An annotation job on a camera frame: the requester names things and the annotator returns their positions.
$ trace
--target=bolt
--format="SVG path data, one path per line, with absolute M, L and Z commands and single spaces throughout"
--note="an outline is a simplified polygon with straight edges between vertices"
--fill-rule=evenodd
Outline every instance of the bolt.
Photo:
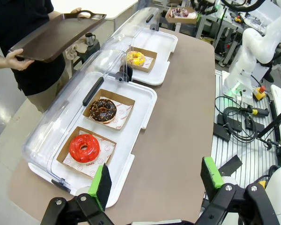
M 251 191 L 257 191 L 257 187 L 256 186 L 252 186 L 251 187 Z
M 231 191 L 231 190 L 232 190 L 232 187 L 231 187 L 230 185 L 227 185 L 227 186 L 225 187 L 225 189 L 226 189 L 226 191 Z

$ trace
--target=cardboard box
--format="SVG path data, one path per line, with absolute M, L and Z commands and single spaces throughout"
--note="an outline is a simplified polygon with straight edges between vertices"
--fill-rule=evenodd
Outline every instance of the cardboard box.
M 149 50 L 146 50 L 146 49 L 137 48 L 137 47 L 129 47 L 129 49 L 126 51 L 126 53 L 128 53 L 130 51 L 137 51 L 137 52 L 143 53 L 147 57 L 153 58 L 149 68 L 144 68 L 144 67 L 140 67 L 140 66 L 137 66 L 137 65 L 134 65 L 134 64 L 130 64 L 127 61 L 127 64 L 130 65 L 131 67 L 135 68 L 135 69 L 138 69 L 140 71 L 144 71 L 146 73 L 150 72 L 151 69 L 153 68 L 154 64 L 155 64 L 155 61 L 156 61 L 156 58 L 157 58 L 157 53 L 149 51 Z
M 184 8 L 186 9 L 189 13 L 195 12 L 195 10 L 192 7 L 170 7 L 168 10 L 167 14 L 165 15 L 165 19 L 169 23 L 187 23 L 187 24 L 196 24 L 197 23 L 197 18 L 195 19 L 188 19 L 188 18 L 172 18 L 169 16 L 170 12 L 174 8 Z
M 135 104 L 135 101 L 130 99 L 130 98 L 128 98 L 128 97 L 124 97 L 122 95 L 118 95 L 116 93 L 113 93 L 111 91 L 100 89 L 95 94 L 95 96 L 93 97 L 93 99 L 91 100 L 91 102 L 89 103 L 89 105 L 86 107 L 86 109 L 83 112 L 83 115 L 85 117 L 87 117 L 89 120 L 95 121 L 97 123 L 100 123 L 100 122 L 98 122 L 98 121 L 94 120 L 93 118 L 89 117 L 90 116 L 89 110 L 90 110 L 90 106 L 93 104 L 93 102 L 98 100 L 98 99 L 100 99 L 100 97 L 105 97 L 105 98 L 108 98 L 110 100 L 114 100 L 114 101 L 120 102 L 120 103 L 122 103 L 124 105 L 132 105 L 132 109 L 130 110 L 128 116 L 126 117 L 124 124 L 121 127 L 118 127 L 118 128 L 113 128 L 112 127 L 113 129 L 120 130 L 127 123 L 127 120 L 129 119 L 131 111 L 133 110 L 133 106 Z
M 65 158 L 67 157 L 67 155 L 68 155 L 68 153 L 69 153 L 70 143 L 71 143 L 71 141 L 72 141 L 75 137 L 77 137 L 77 136 L 79 135 L 79 131 L 84 131 L 84 132 L 86 132 L 86 133 L 88 133 L 88 134 L 95 135 L 95 136 L 97 136 L 97 137 L 99 137 L 99 138 L 102 138 L 102 139 L 104 139 L 104 140 L 107 140 L 107 141 L 109 141 L 109 142 L 115 144 L 116 146 L 117 146 L 117 143 L 115 143 L 115 142 L 112 141 L 112 140 L 109 140 L 109 139 L 106 138 L 106 137 L 103 137 L 103 136 L 101 136 L 101 135 L 99 135 L 99 134 L 96 134 L 96 133 L 94 133 L 94 132 L 92 132 L 92 131 L 90 131 L 90 130 L 84 129 L 84 128 L 82 128 L 82 127 L 76 127 L 76 128 L 75 128 L 75 130 L 72 132 L 72 134 L 71 134 L 71 135 L 69 136 L 69 138 L 67 139 L 65 145 L 62 147 L 62 149 L 61 149 L 60 153 L 58 154 L 56 160 L 59 161 L 61 164 L 67 166 L 68 168 L 71 168 L 73 171 L 79 172 L 80 174 L 83 174 L 84 176 L 90 177 L 90 176 L 88 176 L 88 175 L 86 175 L 86 174 L 80 172 L 79 170 L 76 170 L 76 169 L 70 167 L 69 165 L 63 163 L 63 161 L 65 160 Z M 111 154 L 111 156 L 110 156 L 109 159 L 107 160 L 107 163 L 106 163 L 107 165 L 109 164 L 109 162 L 110 162 L 112 156 L 113 156 L 113 153 Z

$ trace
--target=khaki pants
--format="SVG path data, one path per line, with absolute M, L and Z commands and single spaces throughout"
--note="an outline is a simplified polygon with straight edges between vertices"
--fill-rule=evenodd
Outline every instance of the khaki pants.
M 49 106 L 52 104 L 52 102 L 55 100 L 55 97 L 60 92 L 60 90 L 66 85 L 66 83 L 69 81 L 69 74 L 66 70 L 62 73 L 58 81 L 55 82 L 51 87 L 49 87 L 47 90 L 37 93 L 35 95 L 29 95 L 27 96 L 28 100 L 34 104 L 37 109 L 44 113 Z

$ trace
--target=clear plastic lid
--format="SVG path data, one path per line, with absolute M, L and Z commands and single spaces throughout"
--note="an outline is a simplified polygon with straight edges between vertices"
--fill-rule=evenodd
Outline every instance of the clear plastic lid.
M 101 50 L 88 59 L 58 94 L 38 126 L 27 138 L 22 148 L 25 159 L 56 179 L 62 180 L 53 174 L 51 168 L 53 158 L 63 141 L 62 136 L 71 124 L 83 116 L 85 107 L 82 102 L 97 78 L 112 76 L 115 82 L 124 82 L 127 80 L 124 71 L 127 71 L 127 64 L 123 51 Z
M 102 49 L 133 51 L 134 41 L 143 29 L 158 31 L 159 9 L 147 7 L 137 11 L 103 44 Z

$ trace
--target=cardboard tray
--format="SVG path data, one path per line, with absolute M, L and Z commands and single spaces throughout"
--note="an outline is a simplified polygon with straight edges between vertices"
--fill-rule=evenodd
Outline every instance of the cardboard tray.
M 170 7 L 167 14 L 165 15 L 165 19 L 169 23 L 187 23 L 187 24 L 196 24 L 197 23 L 197 18 L 195 19 L 188 19 L 188 18 L 172 18 L 169 17 L 169 14 L 172 9 L 174 8 L 184 8 L 186 9 L 189 13 L 195 12 L 195 10 L 192 7 Z
M 123 124 L 123 126 L 127 123 L 127 121 L 129 120 L 129 117 L 131 115 L 131 112 L 133 110 L 133 106 L 135 104 L 135 101 L 128 98 L 128 97 L 124 97 L 122 95 L 119 95 L 119 94 L 116 94 L 116 93 L 113 93 L 111 91 L 108 91 L 108 90 L 104 90 L 104 89 L 100 89 L 96 94 L 95 96 L 92 98 L 92 100 L 90 101 L 90 103 L 88 104 L 88 106 L 86 107 L 86 109 L 84 110 L 83 112 L 83 115 L 85 117 L 87 117 L 89 120 L 92 120 L 92 121 L 95 121 L 96 123 L 100 123 L 100 124 L 103 124 L 101 122 L 98 122 L 92 118 L 90 118 L 90 112 L 89 112 L 89 109 L 90 109 L 90 106 L 93 104 L 93 102 L 95 102 L 96 100 L 100 99 L 100 97 L 106 97 L 106 98 L 109 98 L 111 100 L 114 100 L 114 101 L 117 101 L 117 102 L 120 102 L 124 105 L 132 105 L 132 109 L 129 113 L 129 115 L 127 116 L 126 120 L 125 120 L 125 123 Z M 123 126 L 121 128 L 113 128 L 111 127 L 112 129 L 115 129 L 115 130 L 120 130 L 123 128 Z
M 67 157 L 67 155 L 68 155 L 68 153 L 69 153 L 70 143 L 71 143 L 71 141 L 72 141 L 75 137 L 77 137 L 77 136 L 79 135 L 79 131 L 84 131 L 84 132 L 86 132 L 86 133 L 89 133 L 90 135 L 95 135 L 95 136 L 97 136 L 97 137 L 100 137 L 100 138 L 102 138 L 102 139 L 104 139 L 104 140 L 107 140 L 107 141 L 109 141 L 109 142 L 115 144 L 116 146 L 117 146 L 117 143 L 114 142 L 114 141 L 112 141 L 112 140 L 109 140 L 109 139 L 106 138 L 106 137 L 103 137 L 103 136 L 101 136 L 101 135 L 99 135 L 99 134 L 96 134 L 96 133 L 94 133 L 94 132 L 92 132 L 92 131 L 90 131 L 90 130 L 84 129 L 84 128 L 82 128 L 82 127 L 76 127 L 76 129 L 75 129 L 75 130 L 72 132 L 72 134 L 69 136 L 69 138 L 67 139 L 67 142 L 65 143 L 65 145 L 64 145 L 64 146 L 62 147 L 62 149 L 60 150 L 60 153 L 58 154 L 56 160 L 59 161 L 61 164 L 67 166 L 68 168 L 71 168 L 71 170 L 73 170 L 73 171 L 75 171 L 75 172 L 79 172 L 80 174 L 83 174 L 84 176 L 87 176 L 87 177 L 91 178 L 90 176 L 88 176 L 88 175 L 86 175 L 86 174 L 80 172 L 79 170 L 76 170 L 76 169 L 70 167 L 69 165 L 63 163 L 63 161 L 65 160 L 65 158 Z M 114 151 L 113 151 L 113 153 L 111 154 L 111 156 L 108 158 L 108 160 L 107 160 L 107 162 L 106 162 L 107 165 L 109 164 L 109 162 L 110 162 L 110 160 L 111 160 L 111 158 L 112 158 L 112 156 L 113 156 L 113 154 L 114 154 Z
M 79 13 L 89 13 L 90 18 L 78 18 Z M 82 10 L 73 14 L 61 14 L 45 23 L 15 44 L 9 51 L 22 48 L 20 58 L 51 62 L 81 36 L 104 21 L 105 14 Z
M 130 52 L 130 50 L 133 48 L 133 51 L 137 51 L 137 52 L 140 52 L 140 53 L 143 53 L 145 56 L 147 57 L 150 57 L 150 58 L 153 58 L 149 68 L 144 68 L 144 67 L 140 67 L 140 66 L 137 66 L 137 65 L 134 65 L 134 64 L 130 64 L 128 61 L 127 61 L 127 64 L 137 70 L 140 70 L 140 71 L 144 71 L 146 73 L 150 72 L 151 69 L 153 68 L 154 64 L 155 64 L 155 61 L 156 61 L 156 58 L 157 58 L 157 53 L 156 52 L 152 52 L 152 51 L 149 51 L 149 50 L 146 50 L 146 49 L 142 49 L 142 48 L 137 48 L 137 47 L 130 47 L 126 53 Z

